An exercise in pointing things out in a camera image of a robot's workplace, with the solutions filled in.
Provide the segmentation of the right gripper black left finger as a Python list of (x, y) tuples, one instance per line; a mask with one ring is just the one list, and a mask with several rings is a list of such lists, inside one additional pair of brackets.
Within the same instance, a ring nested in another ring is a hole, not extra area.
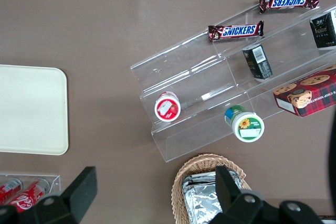
[(80, 223), (97, 195), (97, 170), (88, 166), (61, 193), (33, 208), (34, 223)]

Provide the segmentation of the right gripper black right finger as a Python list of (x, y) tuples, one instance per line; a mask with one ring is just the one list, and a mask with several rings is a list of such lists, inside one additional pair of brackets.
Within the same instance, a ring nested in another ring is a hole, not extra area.
[(222, 212), (210, 223), (260, 223), (262, 200), (250, 190), (241, 191), (225, 166), (217, 166), (216, 195)]

